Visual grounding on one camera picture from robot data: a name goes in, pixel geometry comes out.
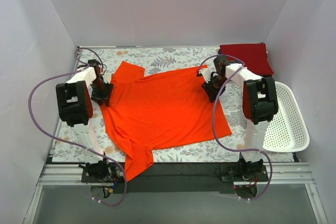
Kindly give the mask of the orange t-shirt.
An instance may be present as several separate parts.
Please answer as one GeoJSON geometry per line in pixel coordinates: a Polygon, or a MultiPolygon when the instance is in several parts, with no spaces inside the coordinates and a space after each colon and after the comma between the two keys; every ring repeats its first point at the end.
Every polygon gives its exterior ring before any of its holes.
{"type": "Polygon", "coordinates": [[[127,180],[153,165],[154,150],[231,135],[222,107],[210,103],[196,71],[146,76],[144,68],[122,62],[114,73],[109,106],[100,109],[108,136],[126,155],[127,180]]]}

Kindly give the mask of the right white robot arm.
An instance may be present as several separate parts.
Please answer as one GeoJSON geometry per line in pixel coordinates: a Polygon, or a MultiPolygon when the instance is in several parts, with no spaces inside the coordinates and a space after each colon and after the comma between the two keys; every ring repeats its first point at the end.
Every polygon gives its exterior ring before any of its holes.
{"type": "Polygon", "coordinates": [[[233,56],[212,56],[215,71],[199,67],[197,77],[203,77],[203,90],[214,105],[224,93],[226,85],[233,81],[243,91],[242,108],[247,121],[244,148],[237,150],[239,160],[228,168],[221,169],[226,181],[235,178],[248,181],[266,170],[263,165],[263,144],[269,123],[278,113],[278,99],[275,81],[262,77],[247,69],[245,63],[233,56]]]}

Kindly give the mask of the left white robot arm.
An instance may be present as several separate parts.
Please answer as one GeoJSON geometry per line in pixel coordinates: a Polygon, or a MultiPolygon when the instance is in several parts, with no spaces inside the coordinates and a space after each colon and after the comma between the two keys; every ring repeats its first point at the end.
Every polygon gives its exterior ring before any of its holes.
{"type": "Polygon", "coordinates": [[[56,85],[56,97],[60,119],[73,130],[78,144],[84,146],[84,166],[81,168],[88,176],[100,182],[112,176],[109,162],[94,134],[92,118],[93,105],[109,105],[113,84],[106,83],[101,74],[99,61],[89,60],[81,65],[70,80],[56,85]]]}

